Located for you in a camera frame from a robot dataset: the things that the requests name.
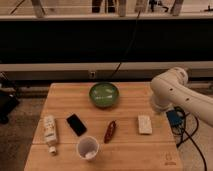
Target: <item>black cable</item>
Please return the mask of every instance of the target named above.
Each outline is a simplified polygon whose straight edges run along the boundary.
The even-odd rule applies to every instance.
[[[181,135],[180,135],[180,145],[181,145],[183,143],[183,134],[184,134],[184,132],[182,130],[180,130],[180,131],[181,131]]]
[[[179,107],[179,106],[175,106],[174,110],[177,112],[178,115],[181,114],[180,118],[183,120],[183,128],[186,129],[186,113],[185,113],[185,111],[181,107]],[[175,134],[175,135],[179,135],[180,136],[180,142],[181,143],[183,142],[183,133],[184,132],[182,130],[180,130],[179,134]]]
[[[134,31],[133,31],[133,33],[132,33],[132,39],[131,39],[131,41],[129,42],[129,45],[128,45],[128,47],[127,47],[125,53],[124,53],[123,58],[125,58],[125,57],[128,55],[128,53],[129,53],[130,50],[132,49],[132,46],[133,46],[133,44],[134,44],[134,42],[135,42],[135,36],[136,36],[136,33],[137,33],[138,20],[139,20],[139,18],[140,18],[140,14],[141,14],[141,10],[139,10],[139,12],[138,12],[138,15],[137,15],[137,18],[136,18],[136,22],[135,22],[135,28],[134,28]],[[112,78],[113,78],[113,76],[118,72],[118,70],[119,70],[119,68],[121,67],[121,65],[122,65],[122,62],[119,62],[119,64],[118,64],[118,66],[116,67],[116,69],[115,69],[115,70],[113,71],[113,73],[109,76],[109,79],[112,79]]]
[[[199,120],[194,116],[195,121],[196,121],[196,128],[194,129],[194,131],[190,134],[191,137],[193,137],[195,135],[195,133],[197,132],[198,128],[199,128]],[[189,137],[182,139],[178,144],[177,147],[180,147],[181,144],[183,144],[184,142],[186,142],[189,139]]]
[[[150,0],[149,4],[151,5],[151,11],[155,12],[155,5],[159,5],[160,7],[164,8],[164,12],[169,11],[169,7],[165,6],[162,1]]]
[[[202,158],[202,160],[203,160],[204,171],[207,171],[206,159],[205,159],[205,157],[204,157],[202,151],[200,150],[200,148],[198,147],[198,145],[195,143],[195,141],[192,139],[191,135],[189,135],[189,133],[188,133],[185,129],[183,129],[183,128],[181,128],[181,127],[179,127],[179,128],[188,136],[188,138],[189,138],[189,139],[192,141],[192,143],[194,144],[195,148],[197,149],[197,151],[199,152],[199,154],[200,154],[200,156],[201,156],[201,158]]]
[[[13,14],[26,0],[20,1],[15,8],[10,12],[10,15]]]

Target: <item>tube cap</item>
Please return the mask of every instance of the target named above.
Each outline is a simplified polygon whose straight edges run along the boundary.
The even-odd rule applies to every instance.
[[[56,151],[56,148],[54,147],[54,146],[52,146],[52,147],[50,147],[49,148],[49,153],[51,154],[51,155],[56,155],[56,153],[57,153],[57,151]]]

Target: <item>power outlet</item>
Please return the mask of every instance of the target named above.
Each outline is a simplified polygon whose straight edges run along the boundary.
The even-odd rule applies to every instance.
[[[89,71],[89,79],[96,79],[97,78],[97,71]]]

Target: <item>white paper cup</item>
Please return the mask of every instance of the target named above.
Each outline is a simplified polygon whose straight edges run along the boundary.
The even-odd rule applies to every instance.
[[[94,137],[86,136],[78,141],[76,148],[81,159],[91,161],[98,153],[99,143]]]

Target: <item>metal pole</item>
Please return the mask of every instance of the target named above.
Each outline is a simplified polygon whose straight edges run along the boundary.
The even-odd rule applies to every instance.
[[[135,5],[135,12],[147,12],[147,7],[149,5],[149,0],[137,0]]]
[[[118,5],[118,15],[120,17],[125,17],[126,16],[126,1],[127,0],[119,0],[119,5]]]
[[[42,8],[41,1],[40,0],[31,0],[32,5],[34,7],[35,15],[38,18],[43,18],[45,15],[44,9]]]
[[[105,13],[108,13],[108,0],[105,0],[104,12],[105,12]]]
[[[181,8],[182,8],[182,5],[183,5],[183,1],[184,0],[175,0],[173,6],[172,6],[172,9],[171,9],[171,14],[173,16],[178,16],[181,12]]]

